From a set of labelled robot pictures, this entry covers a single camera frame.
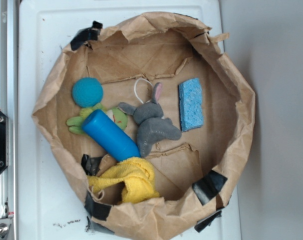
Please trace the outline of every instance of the blue ball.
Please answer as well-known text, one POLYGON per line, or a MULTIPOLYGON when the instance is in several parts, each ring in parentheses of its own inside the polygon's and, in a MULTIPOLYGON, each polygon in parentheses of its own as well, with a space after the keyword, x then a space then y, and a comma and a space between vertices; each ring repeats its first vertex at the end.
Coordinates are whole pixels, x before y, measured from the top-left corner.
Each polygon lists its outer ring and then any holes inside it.
POLYGON ((103 99, 103 87, 96 78, 84 77, 72 87, 72 98, 81 108, 92 107, 103 99))

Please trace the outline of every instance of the gray stuffed rabbit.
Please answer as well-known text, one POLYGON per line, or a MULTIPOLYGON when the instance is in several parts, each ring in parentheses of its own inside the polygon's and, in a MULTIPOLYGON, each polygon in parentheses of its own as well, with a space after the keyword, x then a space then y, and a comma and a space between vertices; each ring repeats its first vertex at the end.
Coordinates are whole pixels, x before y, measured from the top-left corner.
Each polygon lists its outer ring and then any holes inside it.
POLYGON ((151 152, 153 144, 164 139, 178 140, 182 136, 182 132, 173 125, 172 120, 162 119, 164 113, 158 103, 162 88, 163 85, 160 82, 156 83, 152 91, 151 101, 139 107, 125 102, 118 105, 124 113, 132 115, 134 121, 139 125, 137 145, 142 158, 151 152))

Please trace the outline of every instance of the yellow cloth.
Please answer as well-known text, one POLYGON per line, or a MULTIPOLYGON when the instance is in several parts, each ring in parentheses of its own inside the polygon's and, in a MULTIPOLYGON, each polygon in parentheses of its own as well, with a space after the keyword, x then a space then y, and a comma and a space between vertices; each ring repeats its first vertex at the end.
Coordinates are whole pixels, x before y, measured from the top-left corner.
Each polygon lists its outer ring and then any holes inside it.
POLYGON ((100 177, 88 176, 94 194, 121 182, 125 183, 121 192, 123 203, 135 204, 160 196, 155 190, 154 166, 143 158, 131 157, 112 166, 100 177))

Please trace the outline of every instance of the paper bag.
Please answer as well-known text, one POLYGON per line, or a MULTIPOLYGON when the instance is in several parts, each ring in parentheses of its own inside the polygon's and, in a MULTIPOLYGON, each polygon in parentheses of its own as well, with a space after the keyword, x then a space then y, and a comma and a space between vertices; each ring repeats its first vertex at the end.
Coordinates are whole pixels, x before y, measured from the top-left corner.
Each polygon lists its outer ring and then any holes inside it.
MULTIPOLYGON (((255 93, 228 55, 220 52, 217 42, 228 34, 211 36, 211 28, 197 19, 147 12, 101 28, 94 22, 62 50, 32 117, 95 223, 135 240, 171 239, 228 204, 252 144, 255 93), (79 114, 71 92, 83 77, 100 81, 104 91, 101 103, 106 108, 119 102, 139 106, 134 95, 138 77, 153 85, 161 82, 159 103, 178 128, 178 85, 199 78, 204 125, 183 132, 178 141, 156 143, 147 157, 154 165, 161 197, 116 204, 119 187, 109 194, 106 189, 105 200, 91 193, 81 167, 82 155, 99 157, 106 152, 88 136, 72 134, 66 126, 68 118, 79 114)), ((148 84, 137 86, 144 101, 151 91, 148 84)), ((136 140, 137 125, 131 116, 125 132, 136 140)), ((106 155, 102 162, 106 164, 110 158, 106 155)))

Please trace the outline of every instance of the bunny ear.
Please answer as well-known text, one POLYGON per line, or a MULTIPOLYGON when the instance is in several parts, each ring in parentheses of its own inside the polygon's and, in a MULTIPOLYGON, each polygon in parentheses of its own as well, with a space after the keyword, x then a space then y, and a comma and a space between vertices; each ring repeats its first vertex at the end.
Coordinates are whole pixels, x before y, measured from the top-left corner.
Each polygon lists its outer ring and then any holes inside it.
POLYGON ((125 114, 134 115, 134 112, 136 110, 135 106, 132 106, 126 102, 121 102, 118 104, 118 108, 123 111, 125 114))
POLYGON ((151 101, 154 104, 158 104, 158 100, 160 99, 161 93, 163 90, 163 84, 161 82, 157 82, 152 91, 151 101))

